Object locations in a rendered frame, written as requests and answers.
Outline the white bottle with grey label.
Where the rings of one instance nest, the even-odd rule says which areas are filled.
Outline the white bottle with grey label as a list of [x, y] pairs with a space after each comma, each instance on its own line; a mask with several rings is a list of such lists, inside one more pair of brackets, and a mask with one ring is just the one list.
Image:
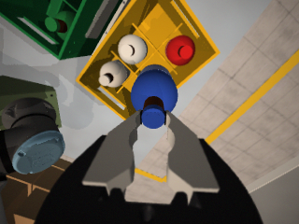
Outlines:
[[130, 74], [131, 71], [120, 60], [114, 60], [101, 67], [99, 82], [103, 86], [117, 88]]

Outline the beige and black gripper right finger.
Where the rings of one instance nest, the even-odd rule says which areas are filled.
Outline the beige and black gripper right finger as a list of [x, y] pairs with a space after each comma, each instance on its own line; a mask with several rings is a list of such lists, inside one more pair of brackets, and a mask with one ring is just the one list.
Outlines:
[[225, 224], [263, 224], [249, 192], [219, 154], [169, 110], [164, 111], [171, 146], [166, 183], [188, 195], [188, 205], [201, 208]]

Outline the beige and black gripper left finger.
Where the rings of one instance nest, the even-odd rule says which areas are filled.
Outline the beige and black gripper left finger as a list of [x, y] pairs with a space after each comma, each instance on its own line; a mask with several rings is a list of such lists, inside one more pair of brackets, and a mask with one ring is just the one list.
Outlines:
[[108, 200], [113, 188], [121, 189], [125, 197], [135, 177], [133, 145], [142, 111], [102, 134], [66, 168], [42, 203], [34, 224], [59, 224], [87, 204]]

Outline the blue bottle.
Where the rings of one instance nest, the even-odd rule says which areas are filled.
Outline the blue bottle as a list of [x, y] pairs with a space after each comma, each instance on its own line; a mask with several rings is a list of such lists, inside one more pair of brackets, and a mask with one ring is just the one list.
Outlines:
[[168, 70], [159, 65], [146, 66], [131, 89], [134, 109], [142, 111], [142, 123], [150, 129], [164, 125], [164, 111], [173, 111], [178, 101], [178, 89]]

